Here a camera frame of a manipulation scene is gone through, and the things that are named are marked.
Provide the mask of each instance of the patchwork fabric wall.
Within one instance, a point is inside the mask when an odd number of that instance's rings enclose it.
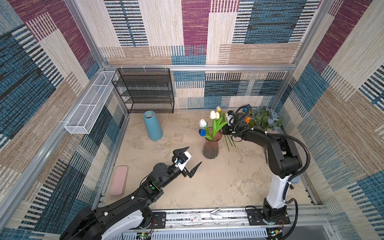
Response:
[[[290,64],[319,3],[78,1],[95,43],[115,66]],[[283,77],[270,79],[271,74],[275,73],[171,72],[176,83],[175,108],[212,108],[220,103],[225,107],[267,106]]]
[[[67,133],[0,239],[59,239],[78,211],[93,205],[123,120],[111,93],[89,135]]]
[[[383,63],[384,1],[336,0],[277,106],[348,240],[384,239]]]
[[[0,201],[98,66],[64,0],[0,0]]]

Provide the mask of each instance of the tulip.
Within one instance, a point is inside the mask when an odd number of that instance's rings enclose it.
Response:
[[[200,124],[200,127],[206,127],[207,126],[207,122],[204,119],[200,120],[199,124]]]
[[[204,137],[207,134],[207,132],[204,129],[199,129],[199,134],[200,136]]]
[[[214,110],[211,111],[211,114],[209,116],[210,119],[215,119],[216,118],[216,112]]]

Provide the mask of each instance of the pink case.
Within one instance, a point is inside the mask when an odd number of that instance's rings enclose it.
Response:
[[[112,196],[120,196],[124,194],[125,183],[127,182],[127,173],[128,166],[118,166],[115,169],[115,174],[113,175],[111,189],[109,194]]]

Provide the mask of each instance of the vase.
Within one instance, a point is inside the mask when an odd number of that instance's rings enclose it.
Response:
[[[209,133],[210,134],[212,133],[212,127],[209,127]],[[219,130],[216,133],[216,136],[214,137],[214,139],[212,141],[205,139],[205,143],[203,146],[204,157],[206,157],[208,159],[214,159],[215,157],[217,157],[217,155],[218,155],[218,141],[221,139],[222,136],[223,136],[223,133],[221,132],[221,130]]]
[[[151,140],[157,141],[163,137],[163,130],[154,111],[146,111],[143,114],[145,127]]]

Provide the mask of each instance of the sticker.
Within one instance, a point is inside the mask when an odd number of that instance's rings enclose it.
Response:
[[[201,214],[190,215],[190,222],[201,222]]]

